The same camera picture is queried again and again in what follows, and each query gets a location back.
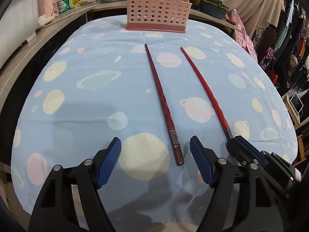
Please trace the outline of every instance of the metal bolt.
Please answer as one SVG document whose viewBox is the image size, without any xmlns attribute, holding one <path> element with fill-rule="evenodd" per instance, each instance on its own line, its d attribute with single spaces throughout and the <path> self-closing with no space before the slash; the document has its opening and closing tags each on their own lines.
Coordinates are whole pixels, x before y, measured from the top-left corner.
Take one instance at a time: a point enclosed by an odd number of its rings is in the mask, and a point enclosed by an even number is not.
<svg viewBox="0 0 309 232">
<path fill-rule="evenodd" d="M 254 164 L 254 163 L 251 163 L 251 164 L 250 164 L 250 167 L 251 167 L 253 170 L 256 170 L 256 169 L 257 169 L 257 165 Z"/>
<path fill-rule="evenodd" d="M 218 162 L 221 164 L 221 165 L 225 165 L 227 163 L 227 160 L 224 159 L 224 158 L 219 158 L 218 159 Z"/>
<path fill-rule="evenodd" d="M 54 171 L 59 171 L 61 169 L 61 166 L 60 165 L 55 165 L 54 167 L 53 167 L 53 170 Z"/>
<path fill-rule="evenodd" d="M 84 161 L 85 166 L 90 166 L 92 164 L 92 159 L 87 159 Z"/>
</svg>

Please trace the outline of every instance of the red chopstick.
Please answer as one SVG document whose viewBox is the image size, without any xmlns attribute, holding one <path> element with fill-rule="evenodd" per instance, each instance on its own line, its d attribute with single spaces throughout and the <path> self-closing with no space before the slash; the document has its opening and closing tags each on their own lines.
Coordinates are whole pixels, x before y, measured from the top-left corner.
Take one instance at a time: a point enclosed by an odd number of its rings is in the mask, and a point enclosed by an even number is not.
<svg viewBox="0 0 309 232">
<path fill-rule="evenodd" d="M 233 135 L 231 133 L 231 129 L 229 127 L 228 122 L 226 121 L 223 112 L 217 102 L 217 100 L 215 99 L 211 89 L 209 88 L 208 84 L 206 83 L 205 79 L 203 78 L 203 75 L 200 73 L 200 71 L 198 70 L 198 68 L 195 66 L 194 62 L 191 60 L 191 58 L 189 57 L 189 55 L 186 53 L 186 51 L 183 49 L 183 47 L 180 47 L 182 53 L 185 55 L 186 59 L 188 60 L 188 62 L 191 64 L 195 74 L 197 75 L 198 79 L 200 80 L 205 92 L 207 93 L 212 106 L 214 107 L 214 110 L 218 116 L 218 119 L 220 121 L 221 127 L 224 131 L 224 134 L 227 138 L 227 140 L 233 138 Z"/>
<path fill-rule="evenodd" d="M 160 99 L 161 108 L 162 108 L 162 112 L 163 112 L 163 115 L 164 115 L 168 134 L 169 134 L 169 137 L 170 137 L 170 141 L 171 141 L 176 165 L 181 166 L 181 165 L 184 164 L 184 159 L 183 159 L 180 144 L 179 144 L 179 141 L 178 141 L 177 133 L 176 133 L 176 130 L 175 130 L 174 122 L 172 120 L 170 110 L 167 106 L 166 98 L 165 98 L 164 93 L 163 93 L 163 88 L 161 86 L 159 76 L 158 76 L 157 71 L 155 69 L 154 62 L 151 58 L 147 44 L 145 44 L 145 49 L 146 49 L 148 60 L 149 60 L 149 63 L 150 63 L 152 76 L 153 76 L 154 81 L 155 81 L 154 83 L 155 83 L 157 93 L 158 93 L 158 96 L 159 96 L 159 99 Z"/>
</svg>

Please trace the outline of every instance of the pink floral fabric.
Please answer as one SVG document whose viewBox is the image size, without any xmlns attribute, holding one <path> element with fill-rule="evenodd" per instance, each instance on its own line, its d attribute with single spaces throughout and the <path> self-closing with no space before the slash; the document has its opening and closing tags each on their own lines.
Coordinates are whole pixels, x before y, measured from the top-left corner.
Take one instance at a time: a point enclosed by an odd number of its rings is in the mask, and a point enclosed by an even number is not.
<svg viewBox="0 0 309 232">
<path fill-rule="evenodd" d="M 245 34 L 234 31 L 232 33 L 232 38 L 241 46 L 243 49 L 249 53 L 249 55 L 257 62 L 257 55 L 253 46 L 253 42 L 251 41 L 250 37 L 247 35 L 245 26 L 242 23 L 238 14 L 234 15 L 231 13 L 230 15 L 226 15 L 226 18 L 236 22 L 236 27 L 245 32 Z"/>
</svg>

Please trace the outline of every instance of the bed sheet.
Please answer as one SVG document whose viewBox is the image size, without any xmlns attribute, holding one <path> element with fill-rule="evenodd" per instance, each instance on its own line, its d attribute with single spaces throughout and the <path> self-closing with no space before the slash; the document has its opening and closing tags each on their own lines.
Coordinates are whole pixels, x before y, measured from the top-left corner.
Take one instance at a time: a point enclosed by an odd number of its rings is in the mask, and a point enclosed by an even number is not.
<svg viewBox="0 0 309 232">
<path fill-rule="evenodd" d="M 185 164 L 176 166 L 144 44 L 149 46 Z M 185 34 L 127 31 L 126 16 L 76 30 L 38 76 L 12 148 L 14 189 L 31 213 L 52 167 L 79 165 L 120 138 L 99 194 L 118 232 L 196 231 L 212 190 L 189 149 L 197 135 L 218 157 L 225 136 L 183 47 L 209 84 L 233 135 L 290 163 L 297 139 L 288 111 L 259 65 L 219 29 L 188 21 Z M 78 189 L 73 189 L 78 199 Z M 80 206 L 81 225 L 87 227 Z"/>
</svg>

